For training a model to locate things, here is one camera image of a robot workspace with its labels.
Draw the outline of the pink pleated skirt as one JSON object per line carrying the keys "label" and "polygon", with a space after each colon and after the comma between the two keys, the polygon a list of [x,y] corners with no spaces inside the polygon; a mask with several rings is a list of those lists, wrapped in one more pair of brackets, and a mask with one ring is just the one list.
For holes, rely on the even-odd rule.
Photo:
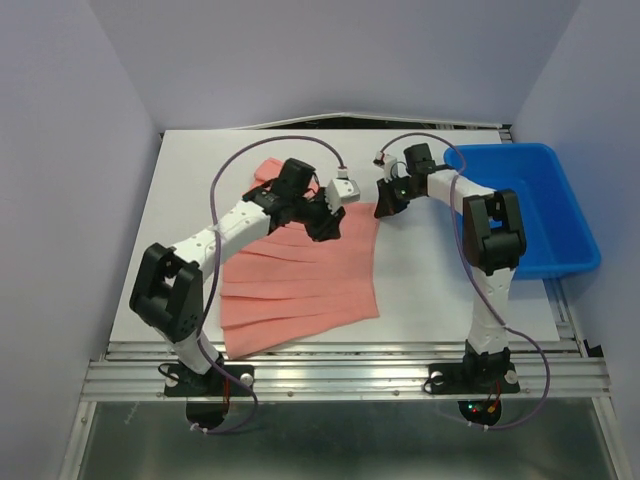
{"label": "pink pleated skirt", "polygon": [[219,324],[230,358],[378,317],[374,210],[348,205],[338,240],[316,243],[290,223],[225,263]]}

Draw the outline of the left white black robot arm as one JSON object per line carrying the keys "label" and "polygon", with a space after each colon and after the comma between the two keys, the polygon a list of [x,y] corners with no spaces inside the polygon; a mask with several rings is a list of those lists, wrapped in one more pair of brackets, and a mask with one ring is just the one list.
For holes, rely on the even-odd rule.
{"label": "left white black robot arm", "polygon": [[144,251],[129,307],[174,350],[199,393],[215,392],[223,373],[220,354],[203,332],[205,281],[217,281],[232,256],[291,222],[315,242],[340,238],[345,207],[359,199],[360,190],[345,169],[323,187],[310,186],[314,177],[312,166],[288,159],[276,177],[247,191],[212,225],[169,247],[154,243]]}

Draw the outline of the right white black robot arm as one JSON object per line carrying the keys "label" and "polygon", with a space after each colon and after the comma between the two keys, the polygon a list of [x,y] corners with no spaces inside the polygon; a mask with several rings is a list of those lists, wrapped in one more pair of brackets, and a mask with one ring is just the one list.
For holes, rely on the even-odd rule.
{"label": "right white black robot arm", "polygon": [[417,198],[428,197],[451,209],[454,239],[472,284],[472,321],[460,366],[463,384],[482,390],[509,368],[506,309],[511,282],[527,242],[517,194],[495,190],[465,178],[432,158],[428,144],[404,151],[406,173],[399,161],[381,150],[373,164],[383,170],[377,181],[378,219],[396,215]]}

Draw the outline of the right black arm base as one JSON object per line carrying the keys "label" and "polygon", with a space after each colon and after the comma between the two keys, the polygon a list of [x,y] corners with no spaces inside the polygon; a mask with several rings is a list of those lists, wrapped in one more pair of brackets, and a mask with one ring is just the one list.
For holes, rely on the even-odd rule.
{"label": "right black arm base", "polygon": [[437,362],[427,368],[422,391],[436,396],[464,396],[458,402],[459,411],[472,425],[494,427],[502,415],[501,397],[520,392],[508,347],[498,353],[478,354],[467,345],[460,362]]}

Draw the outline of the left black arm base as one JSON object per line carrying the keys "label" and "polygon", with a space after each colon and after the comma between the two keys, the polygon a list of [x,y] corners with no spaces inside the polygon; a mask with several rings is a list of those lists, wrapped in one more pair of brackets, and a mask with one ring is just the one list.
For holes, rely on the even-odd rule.
{"label": "left black arm base", "polygon": [[[197,374],[181,362],[164,362],[157,371],[164,379],[165,397],[187,400],[185,416],[191,431],[204,435],[235,433],[257,412],[252,365],[211,367],[207,373]],[[244,418],[233,420],[232,401],[238,398],[250,398],[252,407]]]}

